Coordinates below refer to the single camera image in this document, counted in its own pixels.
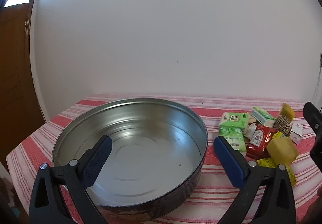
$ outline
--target wooden door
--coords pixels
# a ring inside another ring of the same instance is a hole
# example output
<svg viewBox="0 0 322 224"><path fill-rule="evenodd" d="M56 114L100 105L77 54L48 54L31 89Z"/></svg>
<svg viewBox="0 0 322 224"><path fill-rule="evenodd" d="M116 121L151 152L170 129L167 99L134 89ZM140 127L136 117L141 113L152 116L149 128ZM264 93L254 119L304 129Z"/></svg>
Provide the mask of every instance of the wooden door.
<svg viewBox="0 0 322 224"><path fill-rule="evenodd" d="M0 161L45 123L33 87L29 30L34 0L0 9Z"/></svg>

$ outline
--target red packet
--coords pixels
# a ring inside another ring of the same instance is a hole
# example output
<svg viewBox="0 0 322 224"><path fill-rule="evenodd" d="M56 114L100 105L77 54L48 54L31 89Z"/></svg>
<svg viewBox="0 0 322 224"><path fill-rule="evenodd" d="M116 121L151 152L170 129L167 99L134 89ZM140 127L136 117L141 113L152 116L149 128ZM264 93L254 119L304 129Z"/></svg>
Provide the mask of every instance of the red packet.
<svg viewBox="0 0 322 224"><path fill-rule="evenodd" d="M247 156L259 160L269 157L266 150L267 144L272 140L277 130L262 125L257 125L256 130L246 147Z"/></svg>

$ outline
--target red and white tablecloth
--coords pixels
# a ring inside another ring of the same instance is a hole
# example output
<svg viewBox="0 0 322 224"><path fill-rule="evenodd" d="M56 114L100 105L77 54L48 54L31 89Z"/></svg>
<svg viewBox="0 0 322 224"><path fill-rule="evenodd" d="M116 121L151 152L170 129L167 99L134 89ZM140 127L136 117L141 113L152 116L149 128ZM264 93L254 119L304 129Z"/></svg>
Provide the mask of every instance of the red and white tablecloth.
<svg viewBox="0 0 322 224"><path fill-rule="evenodd" d="M217 223L230 206L238 193L228 180L220 162L213 153L213 142L218 123L224 111L246 112L253 106L258 106L277 115L281 108L281 100L260 100L254 98L229 97L176 97L176 96L134 96L99 94L87 97L74 106L51 119L36 130L8 156L7 163L16 192L25 210L29 211L30 196L33 182L39 166L46 162L52 166L52 151L55 140L62 130L76 117L84 112L117 99L130 97L158 97L179 102L190 107L204 121L208 131L208 147L205 162L202 167L200 181L192 195L176 210L149 224L187 224L187 223ZM303 118L303 103L287 102L295 110L295 121L303 124L303 137L297 149L299 156L291 164L297 184L293 187L298 220L305 215L308 206L317 198L316 191L322 185L322 174L310 158L309 151L314 143L315 134ZM243 223L251 221L262 197L264 187L260 187ZM73 218L82 223L67 191L63 189L65 200ZM110 224L121 222L111 220Z"/></svg>

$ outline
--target white wall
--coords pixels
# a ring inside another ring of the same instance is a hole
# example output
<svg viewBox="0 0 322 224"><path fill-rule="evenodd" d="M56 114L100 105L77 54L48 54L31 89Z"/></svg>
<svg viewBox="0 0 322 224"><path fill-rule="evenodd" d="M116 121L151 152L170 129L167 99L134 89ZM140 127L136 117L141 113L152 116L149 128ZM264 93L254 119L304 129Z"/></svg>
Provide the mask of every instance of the white wall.
<svg viewBox="0 0 322 224"><path fill-rule="evenodd" d="M49 117L102 92L309 101L322 51L317 0L39 0L34 25Z"/></svg>

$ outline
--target small white box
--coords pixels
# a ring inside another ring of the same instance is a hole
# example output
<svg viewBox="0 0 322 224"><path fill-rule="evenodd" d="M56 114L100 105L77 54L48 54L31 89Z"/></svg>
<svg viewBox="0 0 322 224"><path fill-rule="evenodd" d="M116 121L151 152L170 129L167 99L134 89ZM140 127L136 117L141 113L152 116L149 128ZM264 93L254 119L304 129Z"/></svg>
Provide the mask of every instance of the small white box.
<svg viewBox="0 0 322 224"><path fill-rule="evenodd" d="M293 123L289 138L299 145L302 137L303 125L299 123Z"/></svg>

